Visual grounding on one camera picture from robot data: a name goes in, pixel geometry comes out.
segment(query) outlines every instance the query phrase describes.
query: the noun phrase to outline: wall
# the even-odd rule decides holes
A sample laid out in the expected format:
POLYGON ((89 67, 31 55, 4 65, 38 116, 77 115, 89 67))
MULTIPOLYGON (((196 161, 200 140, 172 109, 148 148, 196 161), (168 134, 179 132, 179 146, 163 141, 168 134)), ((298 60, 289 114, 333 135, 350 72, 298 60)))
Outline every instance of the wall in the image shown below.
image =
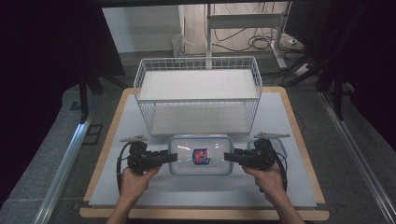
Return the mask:
POLYGON ((104 8, 119 53, 170 50, 181 33, 179 6, 104 8))

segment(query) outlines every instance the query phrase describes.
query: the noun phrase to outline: gray carpet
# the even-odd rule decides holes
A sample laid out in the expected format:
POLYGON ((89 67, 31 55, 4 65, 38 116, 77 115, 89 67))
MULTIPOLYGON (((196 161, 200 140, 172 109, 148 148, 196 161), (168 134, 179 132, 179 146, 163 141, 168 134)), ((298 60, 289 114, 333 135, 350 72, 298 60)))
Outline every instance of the gray carpet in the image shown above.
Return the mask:
MULTIPOLYGON (((119 77, 132 85, 137 59, 125 66, 127 77, 119 77)), ((257 57, 261 72, 277 72, 271 56, 257 57)), ((284 77, 268 78, 264 86, 277 85, 284 77)), ((285 81, 293 78, 287 75, 285 81)), ((374 197, 361 177, 347 148, 335 129, 328 112, 315 91, 311 77, 295 87, 287 88, 290 102, 298 120, 303 138, 322 188, 331 217, 316 223, 387 223, 374 197)), ((109 125, 117 108, 122 89, 101 79, 105 87, 91 131, 84 139, 64 190, 52 213, 49 223, 105 223, 104 218, 83 218, 79 207, 91 180, 92 172, 106 138, 109 125)), ((79 110, 70 110, 78 102, 78 88, 64 94, 63 108, 43 145, 0 211, 0 223, 31 223, 41 204, 65 150, 78 126, 79 110)), ((349 130, 361 151, 372 166, 391 199, 396 200, 396 164, 394 150, 375 129, 356 111, 345 97, 343 114, 349 130)), ((202 221, 134 220, 133 223, 202 223, 202 221)), ((242 223, 240 221, 224 223, 242 223)))

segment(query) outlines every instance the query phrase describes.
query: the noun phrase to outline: label on container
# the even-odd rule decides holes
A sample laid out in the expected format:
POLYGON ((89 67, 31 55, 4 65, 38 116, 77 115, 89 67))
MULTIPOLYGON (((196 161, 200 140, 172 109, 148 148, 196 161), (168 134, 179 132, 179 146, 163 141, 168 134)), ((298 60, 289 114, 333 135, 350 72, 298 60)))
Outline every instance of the label on container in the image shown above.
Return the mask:
POLYGON ((192 160, 195 165, 208 165, 210 158, 207 148, 196 148, 192 152, 192 160))

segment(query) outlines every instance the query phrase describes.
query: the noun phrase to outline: wooden board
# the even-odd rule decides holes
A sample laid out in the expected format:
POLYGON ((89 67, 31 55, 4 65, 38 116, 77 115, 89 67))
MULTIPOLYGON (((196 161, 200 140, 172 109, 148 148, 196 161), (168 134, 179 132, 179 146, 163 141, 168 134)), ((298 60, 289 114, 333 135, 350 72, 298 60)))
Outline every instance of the wooden board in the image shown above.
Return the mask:
MULTIPOLYGON (((323 194, 320 190, 318 180, 315 175, 315 171, 312 167, 311 160, 309 159, 309 155, 307 153, 304 140, 301 136, 300 130, 297 125, 297 121, 294 117, 291 104, 289 98, 286 94, 286 91, 280 87, 268 87, 263 88, 264 92, 278 92, 281 95, 283 104, 285 106, 286 112, 288 114, 290 125, 293 130, 293 134, 295 136, 297 145, 299 147, 304 166, 308 173, 311 186, 314 190, 315 198, 317 204, 325 204, 325 200, 323 194)), ((107 134, 106 141, 104 143, 101 155, 96 164, 96 168, 92 175, 91 183, 87 189, 87 193, 84 197, 84 201, 88 202, 91 199, 92 192, 95 188, 95 185, 100 177, 100 174, 103 171, 104 164, 106 161, 107 154, 110 150, 111 143, 113 142, 113 138, 115 135, 115 131, 117 130, 117 126, 120 121, 120 116, 123 111, 123 107, 125 101, 127 99, 128 94, 133 94, 133 89, 127 89, 124 91, 121 96, 119 106, 117 108, 114 119, 111 123, 109 132, 107 134)), ((83 217, 109 217, 111 214, 112 208, 90 208, 90 207, 81 207, 80 214, 83 217)), ((329 211, 327 210, 298 210, 303 219, 306 220, 327 220, 329 218, 329 211)), ((257 219, 278 219, 277 213, 275 210, 255 210, 255 209, 192 209, 192 208, 139 208, 131 210, 130 217, 139 217, 139 218, 172 218, 172 219, 244 219, 244 220, 257 220, 257 219)))

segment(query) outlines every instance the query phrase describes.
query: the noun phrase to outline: white wire basket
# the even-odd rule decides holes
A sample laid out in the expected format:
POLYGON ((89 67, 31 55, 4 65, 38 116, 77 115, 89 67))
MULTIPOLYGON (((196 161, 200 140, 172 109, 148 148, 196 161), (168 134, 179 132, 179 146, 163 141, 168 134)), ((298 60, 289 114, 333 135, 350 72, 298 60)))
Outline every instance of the white wire basket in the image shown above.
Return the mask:
POLYGON ((253 57, 144 59, 134 80, 153 135, 250 133, 261 94, 253 57))

